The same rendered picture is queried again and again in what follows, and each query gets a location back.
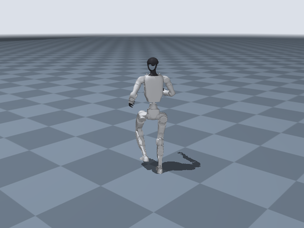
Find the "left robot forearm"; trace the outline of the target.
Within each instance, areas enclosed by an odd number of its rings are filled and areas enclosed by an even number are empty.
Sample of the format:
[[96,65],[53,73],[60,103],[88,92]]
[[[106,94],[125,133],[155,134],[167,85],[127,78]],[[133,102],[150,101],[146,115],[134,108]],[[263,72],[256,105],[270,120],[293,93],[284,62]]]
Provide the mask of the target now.
[[[130,96],[131,96],[131,94],[132,94],[132,92],[130,93]],[[135,101],[135,99],[131,98],[130,96],[129,96],[129,102],[128,102],[128,103],[133,104],[133,103],[134,103],[134,101]]]

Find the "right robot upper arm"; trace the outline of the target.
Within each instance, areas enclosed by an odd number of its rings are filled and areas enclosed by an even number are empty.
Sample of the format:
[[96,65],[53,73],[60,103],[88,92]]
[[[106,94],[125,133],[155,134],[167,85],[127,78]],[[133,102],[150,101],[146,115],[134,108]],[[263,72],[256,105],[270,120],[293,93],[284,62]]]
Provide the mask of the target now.
[[173,86],[172,86],[172,83],[171,83],[170,79],[167,76],[163,76],[163,82],[165,83],[166,87],[169,90],[168,95],[170,97],[174,96],[176,93],[173,89]]

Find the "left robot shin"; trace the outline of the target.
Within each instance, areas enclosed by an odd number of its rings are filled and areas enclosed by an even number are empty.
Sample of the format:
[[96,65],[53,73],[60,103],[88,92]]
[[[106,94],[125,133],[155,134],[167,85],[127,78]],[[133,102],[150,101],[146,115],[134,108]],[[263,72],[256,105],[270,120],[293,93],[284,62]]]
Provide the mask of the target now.
[[138,131],[135,131],[135,136],[136,136],[136,140],[137,140],[138,146],[139,146],[139,148],[142,151],[143,157],[145,157],[145,155],[147,156],[146,149],[145,149],[144,137],[143,136],[139,136]]

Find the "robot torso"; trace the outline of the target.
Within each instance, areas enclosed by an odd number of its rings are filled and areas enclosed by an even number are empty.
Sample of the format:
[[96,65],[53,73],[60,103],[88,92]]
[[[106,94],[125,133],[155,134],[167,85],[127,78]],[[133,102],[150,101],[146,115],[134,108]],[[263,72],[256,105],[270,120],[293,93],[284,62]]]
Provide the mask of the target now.
[[146,73],[145,80],[143,83],[144,86],[144,96],[149,103],[149,108],[147,108],[148,120],[159,120],[158,106],[155,102],[160,102],[163,95],[163,76],[149,76]]

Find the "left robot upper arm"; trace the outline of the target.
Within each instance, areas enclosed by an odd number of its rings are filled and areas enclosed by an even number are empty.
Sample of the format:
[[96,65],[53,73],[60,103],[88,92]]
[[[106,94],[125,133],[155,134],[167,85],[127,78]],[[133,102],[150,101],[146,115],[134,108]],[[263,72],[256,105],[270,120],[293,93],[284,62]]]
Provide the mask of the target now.
[[145,80],[145,76],[141,76],[136,80],[132,94],[130,96],[131,98],[136,99],[136,97],[138,96],[137,92],[139,91],[141,84],[144,83],[144,80]]

